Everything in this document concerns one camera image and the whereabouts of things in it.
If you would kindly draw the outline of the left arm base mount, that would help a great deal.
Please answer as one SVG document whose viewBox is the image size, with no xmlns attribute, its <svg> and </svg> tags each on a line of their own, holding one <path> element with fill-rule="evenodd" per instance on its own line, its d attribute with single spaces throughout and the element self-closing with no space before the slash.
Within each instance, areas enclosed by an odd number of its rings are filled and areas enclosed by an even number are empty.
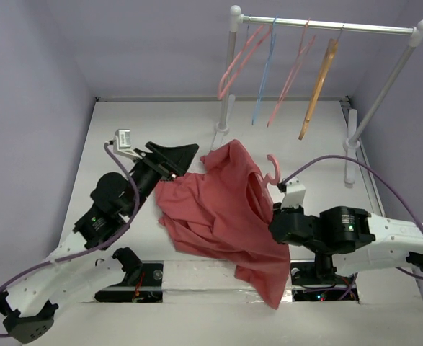
<svg viewBox="0 0 423 346">
<path fill-rule="evenodd" d="M 122 265 L 123 279 L 95 293 L 100 303 L 162 303 L 164 262 L 142 262 L 129 247 L 117 249 L 112 258 Z"/>
</svg>

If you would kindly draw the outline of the thick pink plastic hanger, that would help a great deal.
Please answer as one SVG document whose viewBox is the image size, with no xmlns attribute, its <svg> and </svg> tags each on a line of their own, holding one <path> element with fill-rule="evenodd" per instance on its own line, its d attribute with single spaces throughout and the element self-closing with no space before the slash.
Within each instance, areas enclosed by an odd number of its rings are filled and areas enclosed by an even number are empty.
<svg viewBox="0 0 423 346">
<path fill-rule="evenodd" d="M 260 188 L 261 195 L 263 196 L 262 201 L 257 197 L 257 191 L 253 186 L 249 187 L 250 195 L 253 204 L 255 204 L 258 212 L 262 215 L 265 208 L 272 210 L 273 200 L 268 190 L 268 185 L 277 186 L 280 183 L 281 173 L 280 164 L 273 154 L 267 155 L 267 160 L 272 163 L 274 168 L 274 176 L 270 173 L 266 173 L 264 176 L 257 175 L 257 182 Z"/>
</svg>

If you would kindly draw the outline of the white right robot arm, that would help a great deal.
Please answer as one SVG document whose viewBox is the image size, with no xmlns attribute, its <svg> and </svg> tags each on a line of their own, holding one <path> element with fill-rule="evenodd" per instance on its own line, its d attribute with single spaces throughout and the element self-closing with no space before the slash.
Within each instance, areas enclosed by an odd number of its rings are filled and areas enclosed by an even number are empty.
<svg viewBox="0 0 423 346">
<path fill-rule="evenodd" d="M 338 206 L 307 216 L 303 208 L 281 208 L 269 225 L 279 244 L 314 254 L 308 283 L 332 284 L 340 277 L 386 268 L 423 273 L 423 224 L 385 218 L 360 208 Z"/>
</svg>

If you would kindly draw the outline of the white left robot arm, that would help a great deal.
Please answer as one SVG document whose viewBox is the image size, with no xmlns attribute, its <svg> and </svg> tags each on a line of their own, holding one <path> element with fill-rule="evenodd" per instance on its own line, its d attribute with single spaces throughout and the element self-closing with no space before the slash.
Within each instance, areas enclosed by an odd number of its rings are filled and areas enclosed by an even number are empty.
<svg viewBox="0 0 423 346">
<path fill-rule="evenodd" d="M 149 141 L 144 151 L 116 138 L 104 143 L 119 172 L 99 178 L 91 207 L 42 262 L 0 285 L 0 339 L 34 342 L 69 306 L 111 285 L 136 283 L 143 263 L 130 247 L 115 242 L 160 181 L 185 175 L 198 149 L 196 143 L 167 147 Z"/>
</svg>

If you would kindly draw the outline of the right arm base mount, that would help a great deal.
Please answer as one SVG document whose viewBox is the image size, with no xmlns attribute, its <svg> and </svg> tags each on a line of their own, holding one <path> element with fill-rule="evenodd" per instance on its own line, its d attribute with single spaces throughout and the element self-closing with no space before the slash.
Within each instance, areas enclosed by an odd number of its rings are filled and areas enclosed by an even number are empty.
<svg viewBox="0 0 423 346">
<path fill-rule="evenodd" d="M 320 278 L 314 259 L 295 259 L 290 264 L 291 293 L 295 302 L 355 301 L 359 294 L 354 275 Z"/>
</svg>

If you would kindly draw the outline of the red t shirt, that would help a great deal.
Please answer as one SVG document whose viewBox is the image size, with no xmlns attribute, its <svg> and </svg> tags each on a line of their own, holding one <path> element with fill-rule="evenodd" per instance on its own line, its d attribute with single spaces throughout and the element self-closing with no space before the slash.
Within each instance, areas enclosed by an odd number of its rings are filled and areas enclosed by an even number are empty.
<svg viewBox="0 0 423 346">
<path fill-rule="evenodd" d="M 278 309 L 290 275 L 290 252 L 269 230 L 272 208 L 261 170 L 232 140 L 201 157 L 205 173 L 187 173 L 155 189 L 159 223 L 178 252 L 227 260 L 234 276 Z"/>
</svg>

